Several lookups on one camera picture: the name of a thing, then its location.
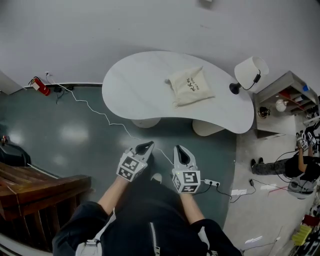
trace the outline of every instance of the white cable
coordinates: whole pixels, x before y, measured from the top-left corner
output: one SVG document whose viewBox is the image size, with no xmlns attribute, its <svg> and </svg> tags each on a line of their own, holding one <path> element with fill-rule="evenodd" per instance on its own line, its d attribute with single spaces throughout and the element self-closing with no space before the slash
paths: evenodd
<svg viewBox="0 0 320 256">
<path fill-rule="evenodd" d="M 65 90 L 67 90 L 68 92 L 72 93 L 72 96 L 73 96 L 73 98 L 75 99 L 76 102 L 85 102 L 86 105 L 89 107 L 89 109 L 90 109 L 92 112 L 95 112 L 95 113 L 97 113 L 97 114 L 99 114 L 99 115 L 105 116 L 105 118 L 108 120 L 109 126 L 123 126 L 123 128 L 125 129 L 126 133 L 130 136 L 130 138 L 141 141 L 140 138 L 131 136 L 131 134 L 128 132 L 126 126 L 125 126 L 123 123 L 111 123 L 110 120 L 109 120 L 109 118 L 107 117 L 107 115 L 106 115 L 105 113 L 100 113 L 100 112 L 97 112 L 97 111 L 93 110 L 93 109 L 90 107 L 88 101 L 82 100 L 82 99 L 77 99 L 77 98 L 75 97 L 74 92 L 73 92 L 72 90 L 69 90 L 69 89 L 67 89 L 66 87 L 62 86 L 61 84 L 56 83 L 53 79 L 52 79 L 52 81 L 53 81 L 53 83 L 56 84 L 57 86 L 60 86 L 60 87 L 64 88 Z M 161 151 L 161 153 L 165 156 L 165 158 L 168 159 L 168 161 L 170 162 L 170 164 L 174 165 L 174 164 L 172 163 L 172 161 L 166 156 L 166 154 L 165 154 L 160 148 L 157 148 L 157 147 L 156 147 L 155 149 Z"/>
</svg>

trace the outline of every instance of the table leg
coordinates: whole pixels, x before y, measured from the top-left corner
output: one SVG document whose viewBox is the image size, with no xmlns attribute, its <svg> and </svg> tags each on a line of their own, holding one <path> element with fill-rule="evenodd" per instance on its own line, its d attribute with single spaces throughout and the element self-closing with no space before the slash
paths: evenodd
<svg viewBox="0 0 320 256">
<path fill-rule="evenodd" d="M 151 128 L 154 127 L 157 123 L 159 123 L 161 118 L 150 118 L 150 119 L 136 119 L 131 120 L 136 126 L 140 128 Z"/>
<path fill-rule="evenodd" d="M 225 129 L 219 125 L 195 119 L 192 122 L 192 127 L 196 134 L 203 137 L 215 134 Z"/>
</svg>

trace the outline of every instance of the wooden chair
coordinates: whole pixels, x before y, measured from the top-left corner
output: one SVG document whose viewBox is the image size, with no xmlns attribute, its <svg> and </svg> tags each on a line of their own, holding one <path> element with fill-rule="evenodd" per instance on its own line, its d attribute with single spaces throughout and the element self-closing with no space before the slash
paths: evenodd
<svg viewBox="0 0 320 256">
<path fill-rule="evenodd" d="M 0 232 L 51 252 L 53 237 L 90 187 L 89 176 L 54 178 L 32 167 L 0 163 Z"/>
</svg>

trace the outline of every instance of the table lamp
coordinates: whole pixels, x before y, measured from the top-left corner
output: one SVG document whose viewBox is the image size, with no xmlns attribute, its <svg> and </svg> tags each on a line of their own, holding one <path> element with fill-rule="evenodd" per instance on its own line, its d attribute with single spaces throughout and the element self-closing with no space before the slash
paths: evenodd
<svg viewBox="0 0 320 256">
<path fill-rule="evenodd" d="M 269 74 L 269 68 L 262 58 L 252 56 L 236 65 L 234 74 L 238 83 L 231 83 L 229 89 L 233 94 L 238 94 L 240 87 L 248 91 L 252 86 L 260 85 Z"/>
</svg>

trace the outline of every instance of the white sneaker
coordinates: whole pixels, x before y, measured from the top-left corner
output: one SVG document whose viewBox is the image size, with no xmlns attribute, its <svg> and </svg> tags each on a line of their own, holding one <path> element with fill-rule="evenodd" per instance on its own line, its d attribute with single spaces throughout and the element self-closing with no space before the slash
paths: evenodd
<svg viewBox="0 0 320 256">
<path fill-rule="evenodd" d="M 155 180 L 161 184 L 162 183 L 162 175 L 157 172 L 151 177 L 151 181 L 152 180 Z"/>
</svg>

